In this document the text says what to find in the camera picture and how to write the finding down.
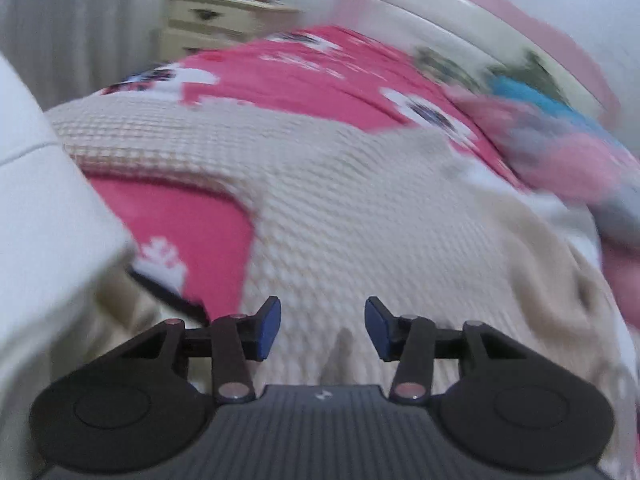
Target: drawer handle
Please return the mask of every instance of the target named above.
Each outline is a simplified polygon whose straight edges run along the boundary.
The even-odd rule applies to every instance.
[[[193,12],[197,17],[199,17],[204,22],[208,22],[213,18],[219,18],[220,16],[223,15],[221,12],[216,12],[215,10],[209,10],[209,9],[191,9],[191,12]]]

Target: nightstand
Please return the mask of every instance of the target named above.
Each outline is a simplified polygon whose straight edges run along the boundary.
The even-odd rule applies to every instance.
[[[298,26],[300,11],[255,0],[164,0],[159,60],[174,61],[203,48],[229,48]]]

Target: gray ribbed surface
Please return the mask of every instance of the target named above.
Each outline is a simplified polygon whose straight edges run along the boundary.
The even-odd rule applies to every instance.
[[[322,396],[322,392],[331,396]],[[118,480],[533,480],[474,462],[428,414],[396,406],[377,386],[270,386],[259,400],[219,410],[169,462]],[[546,478],[602,480],[594,470]],[[104,480],[53,468],[42,480]]]

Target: white knit blanket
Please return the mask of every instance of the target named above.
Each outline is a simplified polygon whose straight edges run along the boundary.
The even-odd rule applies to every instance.
[[[394,366],[379,361],[364,327],[364,302],[378,296],[396,314],[456,328],[483,320],[618,407],[603,380],[620,363],[601,276],[517,201],[479,200],[462,186],[439,130],[374,136],[248,105],[186,108],[122,94],[48,117],[89,173],[222,190],[246,208],[255,240],[241,309],[253,313],[269,295],[283,306],[258,387],[388,387]],[[455,367],[437,367],[434,390],[456,378]],[[622,432],[616,454],[632,433]]]

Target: bedsheet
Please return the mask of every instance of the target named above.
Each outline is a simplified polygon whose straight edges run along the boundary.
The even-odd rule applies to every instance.
[[[494,146],[407,54],[339,27],[204,51],[100,93],[114,92],[185,106],[228,99],[338,120],[372,134],[433,124],[458,152],[520,185]],[[250,218],[238,206],[196,190],[95,176],[92,183],[137,240],[136,270],[202,301],[211,317],[236,310],[252,239]]]

